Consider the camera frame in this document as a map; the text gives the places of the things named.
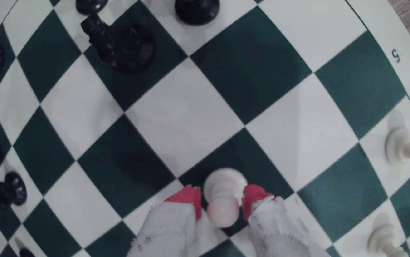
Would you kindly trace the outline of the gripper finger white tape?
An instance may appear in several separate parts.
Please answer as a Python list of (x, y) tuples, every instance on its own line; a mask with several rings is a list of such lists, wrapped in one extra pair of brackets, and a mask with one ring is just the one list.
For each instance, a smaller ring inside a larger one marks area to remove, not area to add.
[(258, 257), (329, 257), (280, 196), (256, 184), (243, 189), (243, 218)]
[(187, 257), (201, 219), (200, 187), (187, 185), (152, 207), (128, 257)]

